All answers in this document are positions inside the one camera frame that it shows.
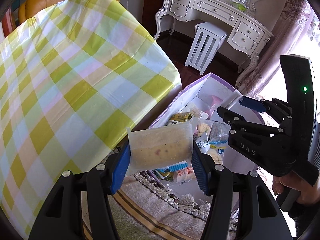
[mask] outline food packet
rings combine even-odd
[[[195,103],[188,103],[187,106],[182,110],[183,112],[190,112],[193,117],[200,117],[203,119],[208,119],[209,115],[201,111]]]
[[[212,149],[210,148],[207,151],[207,154],[210,155],[212,157],[212,159],[214,160],[215,164],[221,164],[223,162],[223,152],[221,153],[221,151],[217,151],[216,149]]]
[[[207,135],[209,135],[213,123],[214,121],[199,118],[197,125],[197,135],[201,136],[204,132],[207,132]]]
[[[192,180],[195,177],[196,177],[196,175],[195,175],[195,172],[194,172],[192,166],[173,172],[173,182],[174,183],[183,184],[185,182]]]
[[[171,166],[158,168],[157,170],[161,171],[161,172],[178,171],[178,170],[181,170],[187,166],[188,166],[188,163],[186,161],[182,161],[182,162],[176,163]]]
[[[178,113],[171,116],[168,125],[182,123],[190,120],[192,115],[190,113]]]
[[[206,131],[201,135],[201,137],[196,139],[196,144],[199,147],[201,153],[207,153],[207,151],[210,149],[210,144]]]
[[[161,171],[153,170],[153,172],[157,176],[158,179],[163,179],[166,181],[173,181],[173,171],[161,172]]]
[[[187,122],[143,131],[131,132],[127,128],[131,158],[126,176],[182,161],[190,165],[197,122],[198,118],[194,117]]]
[[[209,143],[212,145],[226,144],[228,142],[229,130],[230,128],[225,123],[214,121],[209,135]]]

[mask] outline plastic container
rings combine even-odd
[[[193,131],[198,118],[155,129],[131,132],[131,158],[127,176],[187,161],[191,164]]]

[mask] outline dark wooden floor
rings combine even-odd
[[[171,59],[173,64],[178,69],[180,76],[182,87],[186,87],[188,84],[202,77],[198,70],[189,66],[186,67],[184,64],[186,62],[188,53],[190,51],[191,45],[184,43],[174,36],[168,36],[158,40],[157,43],[164,50],[164,52]],[[236,84],[236,79],[238,77],[238,72],[234,69],[228,68],[223,65],[221,61],[219,62],[215,58],[213,58],[212,62],[209,64],[208,68],[204,72],[204,75],[207,73],[214,73],[217,76],[223,78],[229,84],[234,86]]]

